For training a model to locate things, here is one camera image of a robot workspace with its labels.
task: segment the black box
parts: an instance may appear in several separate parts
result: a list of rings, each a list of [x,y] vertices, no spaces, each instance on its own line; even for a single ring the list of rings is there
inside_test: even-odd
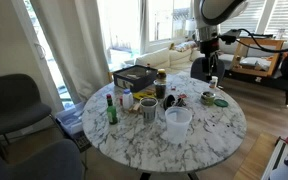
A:
[[[131,92],[138,92],[153,84],[156,74],[157,69],[134,65],[115,71],[113,73],[114,84],[124,89],[130,89]]]

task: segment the table leg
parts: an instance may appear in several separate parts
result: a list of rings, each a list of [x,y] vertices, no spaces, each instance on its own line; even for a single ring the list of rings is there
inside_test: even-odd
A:
[[[142,173],[140,180],[149,180],[151,177],[150,173]]]
[[[187,173],[187,175],[190,178],[190,180],[199,180],[195,172]]]

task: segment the white wall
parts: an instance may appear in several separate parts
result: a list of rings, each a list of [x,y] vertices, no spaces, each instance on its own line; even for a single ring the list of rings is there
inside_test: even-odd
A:
[[[45,61],[36,60],[34,52],[25,36],[10,0],[0,0],[0,76],[11,73],[24,73],[31,76],[38,85],[42,102],[51,106],[53,114],[62,110],[60,98],[50,73],[41,71]],[[49,125],[43,121],[34,128]]]

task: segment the blue object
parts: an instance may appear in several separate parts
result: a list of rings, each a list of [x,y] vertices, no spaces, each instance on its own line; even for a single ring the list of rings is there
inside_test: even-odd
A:
[[[129,93],[131,93],[131,90],[130,89],[124,89],[124,94],[129,94]]]

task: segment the white container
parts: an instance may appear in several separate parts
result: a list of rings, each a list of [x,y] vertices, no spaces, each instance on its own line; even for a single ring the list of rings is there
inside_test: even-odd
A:
[[[172,144],[185,141],[192,113],[182,107],[170,107],[165,111],[167,137]]]
[[[214,84],[214,88],[217,87],[218,77],[212,76],[211,84]]]
[[[124,89],[123,91],[123,108],[129,109],[134,103],[133,94],[130,89]]]

